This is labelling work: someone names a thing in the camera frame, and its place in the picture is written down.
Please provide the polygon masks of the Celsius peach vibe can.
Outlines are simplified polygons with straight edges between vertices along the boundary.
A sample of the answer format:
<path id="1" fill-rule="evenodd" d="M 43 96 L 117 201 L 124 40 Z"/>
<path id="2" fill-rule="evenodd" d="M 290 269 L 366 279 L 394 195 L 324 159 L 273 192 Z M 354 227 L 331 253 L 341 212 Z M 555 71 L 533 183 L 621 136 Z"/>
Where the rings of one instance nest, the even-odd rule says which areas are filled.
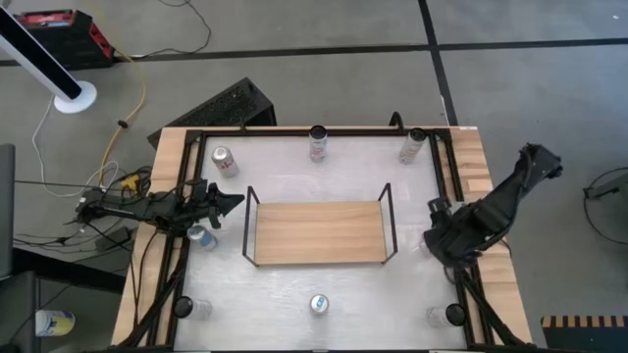
<path id="1" fill-rule="evenodd" d="M 313 126 L 309 130 L 309 157 L 312 162 L 322 162 L 326 157 L 328 134 L 323 126 Z"/>

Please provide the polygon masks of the wooden shelf black metal frame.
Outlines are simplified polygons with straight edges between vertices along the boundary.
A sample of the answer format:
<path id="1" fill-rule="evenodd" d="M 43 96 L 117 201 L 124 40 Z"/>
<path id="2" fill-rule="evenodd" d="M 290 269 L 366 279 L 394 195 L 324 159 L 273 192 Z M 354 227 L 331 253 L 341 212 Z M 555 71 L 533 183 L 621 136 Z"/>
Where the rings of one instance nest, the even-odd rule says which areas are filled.
<path id="1" fill-rule="evenodd" d="M 375 201 L 262 203 L 246 190 L 241 255 L 256 268 L 384 265 L 397 253 L 390 183 Z"/>

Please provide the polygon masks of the black power adapter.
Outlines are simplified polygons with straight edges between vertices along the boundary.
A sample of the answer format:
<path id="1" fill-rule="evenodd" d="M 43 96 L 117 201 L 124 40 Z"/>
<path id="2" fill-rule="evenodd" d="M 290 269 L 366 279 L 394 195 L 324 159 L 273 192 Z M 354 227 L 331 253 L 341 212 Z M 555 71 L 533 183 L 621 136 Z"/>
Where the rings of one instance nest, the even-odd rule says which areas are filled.
<path id="1" fill-rule="evenodd" d="M 98 252 L 105 252 L 118 248 L 119 244 L 126 245 L 130 240 L 131 230 L 128 227 L 119 227 L 104 236 L 100 236 L 95 241 L 95 248 Z"/>

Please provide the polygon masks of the white yellow canister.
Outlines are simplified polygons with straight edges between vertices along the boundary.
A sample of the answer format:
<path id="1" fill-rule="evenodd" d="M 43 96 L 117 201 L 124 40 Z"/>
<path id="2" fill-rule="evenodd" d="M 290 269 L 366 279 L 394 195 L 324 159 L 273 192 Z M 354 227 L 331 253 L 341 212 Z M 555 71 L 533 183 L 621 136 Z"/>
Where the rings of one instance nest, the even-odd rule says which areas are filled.
<path id="1" fill-rule="evenodd" d="M 37 337 L 63 336 L 75 326 L 76 317 L 70 311 L 38 310 L 35 313 Z"/>

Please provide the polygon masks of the white table cover sheet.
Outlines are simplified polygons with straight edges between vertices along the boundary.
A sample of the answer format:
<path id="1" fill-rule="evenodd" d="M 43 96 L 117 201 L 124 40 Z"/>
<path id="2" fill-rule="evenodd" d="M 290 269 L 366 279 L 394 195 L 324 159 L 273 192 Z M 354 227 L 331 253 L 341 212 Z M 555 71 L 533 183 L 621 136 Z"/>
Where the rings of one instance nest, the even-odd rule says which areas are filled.
<path id="1" fill-rule="evenodd" d="M 209 301 L 207 320 L 182 320 L 175 347 L 192 350 L 461 348 L 461 328 L 435 328 L 426 312 L 457 299 L 442 264 L 421 255 L 430 226 L 428 202 L 438 194 L 434 161 L 424 145 L 411 164 L 398 160 L 400 136 L 330 137 L 324 161 L 309 157 L 305 136 L 210 137 L 208 151 L 228 147 L 239 172 L 220 176 L 211 160 L 204 178 L 220 190 L 262 203 L 375 201 L 392 185 L 398 253 L 386 264 L 254 267 L 241 255 L 245 203 L 231 211 L 212 250 L 192 246 L 183 294 Z M 309 301 L 328 297 L 325 315 Z"/>

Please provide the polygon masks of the grey flat panel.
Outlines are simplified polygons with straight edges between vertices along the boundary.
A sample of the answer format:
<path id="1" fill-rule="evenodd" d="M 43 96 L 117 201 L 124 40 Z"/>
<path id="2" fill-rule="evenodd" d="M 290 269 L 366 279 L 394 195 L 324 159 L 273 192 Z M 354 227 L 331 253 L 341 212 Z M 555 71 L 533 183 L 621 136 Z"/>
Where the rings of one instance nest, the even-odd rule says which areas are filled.
<path id="1" fill-rule="evenodd" d="M 12 272 L 16 147 L 0 144 L 0 278 Z"/>

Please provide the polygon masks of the black metal table frame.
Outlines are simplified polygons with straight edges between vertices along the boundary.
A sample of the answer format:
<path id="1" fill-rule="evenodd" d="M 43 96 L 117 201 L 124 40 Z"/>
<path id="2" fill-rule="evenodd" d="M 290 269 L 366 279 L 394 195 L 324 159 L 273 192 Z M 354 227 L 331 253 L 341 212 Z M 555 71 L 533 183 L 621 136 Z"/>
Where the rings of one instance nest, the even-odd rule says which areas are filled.
<path id="1" fill-rule="evenodd" d="M 306 128 L 296 126 L 255 126 L 248 130 L 233 127 L 215 127 L 208 130 L 210 137 L 307 137 Z M 202 174 L 203 164 L 211 160 L 213 151 L 206 146 L 186 143 L 189 129 L 167 127 L 160 137 L 152 171 L 152 187 L 156 191 L 169 190 L 178 181 L 180 172 Z M 342 136 L 401 136 L 392 126 L 338 126 L 330 137 Z M 442 136 L 451 143 L 427 144 L 431 148 L 438 190 L 451 191 L 460 185 L 466 200 L 484 196 L 492 188 L 492 181 L 483 149 L 480 132 L 473 126 L 451 126 L 442 129 Z M 168 310 L 163 310 L 157 330 L 157 342 L 173 341 L 175 344 L 179 324 L 170 319 Z"/>

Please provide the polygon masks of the red black tool case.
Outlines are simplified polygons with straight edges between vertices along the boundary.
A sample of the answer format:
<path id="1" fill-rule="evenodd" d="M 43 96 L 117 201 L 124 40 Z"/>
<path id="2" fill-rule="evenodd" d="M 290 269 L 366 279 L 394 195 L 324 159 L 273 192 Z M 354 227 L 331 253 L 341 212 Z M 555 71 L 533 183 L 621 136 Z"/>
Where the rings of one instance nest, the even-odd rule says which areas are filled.
<path id="1" fill-rule="evenodd" d="M 115 48 L 80 10 L 23 12 L 14 18 L 68 71 L 110 68 Z"/>

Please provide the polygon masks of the white black pole stand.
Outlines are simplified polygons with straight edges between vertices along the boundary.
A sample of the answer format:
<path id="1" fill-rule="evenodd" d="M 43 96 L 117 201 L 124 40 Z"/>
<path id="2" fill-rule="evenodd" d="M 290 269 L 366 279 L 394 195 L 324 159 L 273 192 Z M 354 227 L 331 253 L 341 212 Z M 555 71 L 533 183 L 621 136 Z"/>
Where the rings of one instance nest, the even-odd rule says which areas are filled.
<path id="1" fill-rule="evenodd" d="M 0 48 L 51 91 L 53 104 L 59 112 L 77 114 L 95 102 L 96 87 L 88 81 L 75 80 L 1 5 Z"/>

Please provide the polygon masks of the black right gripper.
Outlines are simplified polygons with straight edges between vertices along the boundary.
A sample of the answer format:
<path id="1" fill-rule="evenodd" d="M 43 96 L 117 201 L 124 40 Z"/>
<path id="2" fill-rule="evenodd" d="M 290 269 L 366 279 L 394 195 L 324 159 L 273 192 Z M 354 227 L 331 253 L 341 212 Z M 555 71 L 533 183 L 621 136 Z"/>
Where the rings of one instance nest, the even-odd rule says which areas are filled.
<path id="1" fill-rule="evenodd" d="M 439 243 L 441 246 L 460 248 L 482 248 L 486 242 L 485 226 L 479 220 L 480 205 L 463 205 L 455 212 L 450 210 L 447 197 L 439 197 L 428 202 L 431 227 L 424 232 L 428 245 Z M 447 268 L 467 269 L 473 267 L 483 255 L 481 251 L 450 254 L 442 248 L 435 248 L 431 253 Z"/>

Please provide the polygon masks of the black yellow striped box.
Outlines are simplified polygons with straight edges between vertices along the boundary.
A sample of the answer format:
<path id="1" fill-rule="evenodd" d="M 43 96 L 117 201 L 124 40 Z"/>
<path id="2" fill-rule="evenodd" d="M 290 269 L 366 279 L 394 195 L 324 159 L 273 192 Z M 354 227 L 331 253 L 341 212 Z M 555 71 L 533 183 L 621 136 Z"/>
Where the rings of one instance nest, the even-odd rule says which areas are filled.
<path id="1" fill-rule="evenodd" d="M 628 316 L 543 316 L 550 349 L 628 353 Z"/>

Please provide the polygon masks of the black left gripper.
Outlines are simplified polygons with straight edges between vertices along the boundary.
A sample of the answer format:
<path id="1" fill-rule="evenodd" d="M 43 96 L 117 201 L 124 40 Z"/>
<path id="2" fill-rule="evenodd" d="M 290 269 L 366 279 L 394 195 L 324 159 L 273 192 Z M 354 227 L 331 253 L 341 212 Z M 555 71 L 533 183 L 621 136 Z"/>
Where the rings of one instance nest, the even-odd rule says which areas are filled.
<path id="1" fill-rule="evenodd" d="M 225 217 L 244 200 L 243 194 L 226 194 L 216 182 L 208 184 L 207 179 L 198 179 L 191 187 L 186 202 L 185 226 L 191 227 L 208 216 L 211 228 L 220 229 L 220 217 Z"/>

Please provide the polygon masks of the Celsius tropical vibe can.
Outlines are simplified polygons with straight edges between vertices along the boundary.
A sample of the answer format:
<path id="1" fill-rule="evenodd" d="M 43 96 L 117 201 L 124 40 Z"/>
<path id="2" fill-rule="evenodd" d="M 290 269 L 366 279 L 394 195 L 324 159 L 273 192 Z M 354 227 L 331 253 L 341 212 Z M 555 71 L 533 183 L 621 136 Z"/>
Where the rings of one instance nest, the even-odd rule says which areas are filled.
<path id="1" fill-rule="evenodd" d="M 398 160 L 402 164 L 411 164 L 422 148 L 427 133 L 424 129 L 415 127 L 408 132 L 407 137 L 399 151 Z"/>

